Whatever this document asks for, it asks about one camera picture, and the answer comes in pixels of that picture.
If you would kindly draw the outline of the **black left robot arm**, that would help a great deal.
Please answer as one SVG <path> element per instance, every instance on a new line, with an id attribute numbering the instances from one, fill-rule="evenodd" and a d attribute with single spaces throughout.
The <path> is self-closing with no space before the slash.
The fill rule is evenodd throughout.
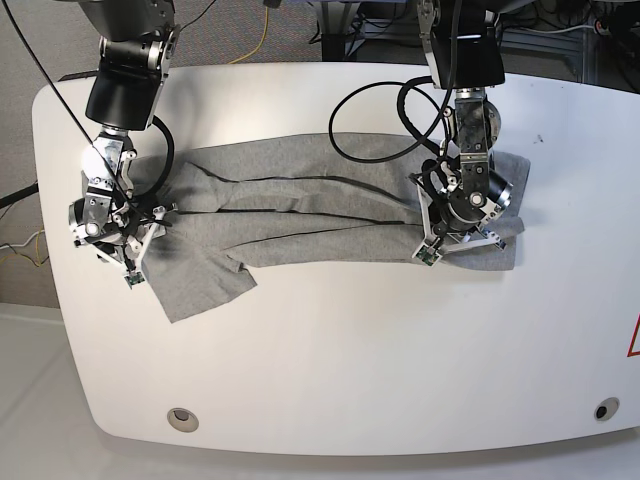
<path id="1" fill-rule="evenodd" d="M 417 11 L 433 84 L 448 96 L 438 155 L 410 177 L 424 227 L 413 256 L 432 266 L 452 253 L 488 245 L 504 249 L 488 225 L 510 206 L 513 186 L 495 170 L 492 148 L 501 120 L 486 93 L 504 81 L 497 8 L 487 1 L 421 1 Z"/>

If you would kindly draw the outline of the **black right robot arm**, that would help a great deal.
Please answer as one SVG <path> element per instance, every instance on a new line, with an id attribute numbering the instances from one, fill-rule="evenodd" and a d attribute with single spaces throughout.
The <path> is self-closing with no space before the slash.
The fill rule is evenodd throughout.
<path id="1" fill-rule="evenodd" d="M 164 235 L 169 207 L 157 193 L 173 166 L 175 142 L 155 109 L 168 77 L 181 28 L 171 1 L 82 1 L 80 9 L 100 35 L 100 60 L 86 117 L 99 134 L 83 154 L 86 189 L 69 207 L 77 247 L 88 247 L 118 269 L 129 286 L 145 280 L 143 258 Z M 166 142 L 163 169 L 138 192 L 129 176 L 137 157 L 130 138 L 154 126 Z"/>

